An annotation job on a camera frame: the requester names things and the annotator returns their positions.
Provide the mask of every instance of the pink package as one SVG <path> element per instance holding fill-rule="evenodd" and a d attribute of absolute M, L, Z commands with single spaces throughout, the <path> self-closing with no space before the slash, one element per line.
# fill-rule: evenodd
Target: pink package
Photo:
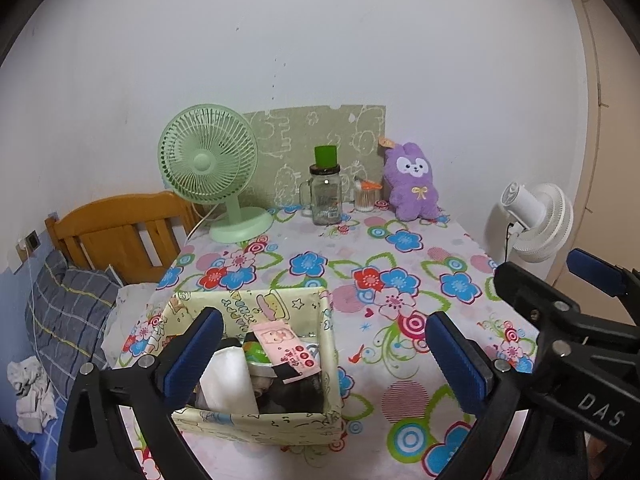
<path fill-rule="evenodd" d="M 273 366 L 288 363 L 299 374 L 297 377 L 284 379 L 283 383 L 293 383 L 320 371 L 320 366 L 308 354 L 304 343 L 283 320 L 252 324 L 251 330 Z"/>

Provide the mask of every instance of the plush toy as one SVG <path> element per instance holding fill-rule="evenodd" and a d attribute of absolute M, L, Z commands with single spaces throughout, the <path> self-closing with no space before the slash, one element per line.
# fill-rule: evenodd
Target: plush toy
<path fill-rule="evenodd" d="M 433 187 L 431 165 L 413 142 L 396 144 L 385 152 L 385 180 L 391 186 L 389 202 L 403 222 L 440 215 L 438 192 Z"/>

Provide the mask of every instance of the fan hub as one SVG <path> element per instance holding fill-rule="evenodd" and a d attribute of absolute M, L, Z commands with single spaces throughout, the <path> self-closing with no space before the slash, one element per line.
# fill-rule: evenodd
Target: fan hub
<path fill-rule="evenodd" d="M 212 153 L 200 152 L 193 157 L 193 169 L 201 173 L 212 171 L 216 165 L 216 159 Z"/>

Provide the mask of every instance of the pillow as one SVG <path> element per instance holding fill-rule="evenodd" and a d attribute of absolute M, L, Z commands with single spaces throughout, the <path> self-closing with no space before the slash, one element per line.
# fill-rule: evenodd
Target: pillow
<path fill-rule="evenodd" d="M 59 251 L 46 257 L 25 311 L 27 334 L 54 389 L 68 399 L 80 367 L 107 361 L 100 348 L 118 285 L 101 270 L 69 267 Z"/>
<path fill-rule="evenodd" d="M 116 297 L 116 304 L 104 327 L 102 351 L 111 368 L 115 367 L 127 337 L 140 317 L 146 312 L 146 304 L 156 290 L 157 283 L 135 283 L 123 286 Z"/>

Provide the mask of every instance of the floral tablecloth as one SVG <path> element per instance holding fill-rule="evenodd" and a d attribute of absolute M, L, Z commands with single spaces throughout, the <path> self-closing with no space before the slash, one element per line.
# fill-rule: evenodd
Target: floral tablecloth
<path fill-rule="evenodd" d="M 153 308 L 132 330 L 120 365 L 154 345 L 158 309 L 176 291 L 326 286 L 334 304 L 342 437 L 331 446 L 264 446 L 184 433 L 216 480 L 434 478 L 466 437 L 460 410 L 424 339 L 427 316 L 446 311 L 491 358 L 532 369 L 536 330 L 494 289 L 496 264 L 442 212 L 400 222 L 385 203 L 347 206 L 341 224 L 318 227 L 292 206 L 273 211 L 264 235 L 223 246 L 203 232 L 158 284 Z M 126 426 L 148 479 L 160 478 L 132 413 Z M 488 478 L 505 467 L 514 422 Z"/>

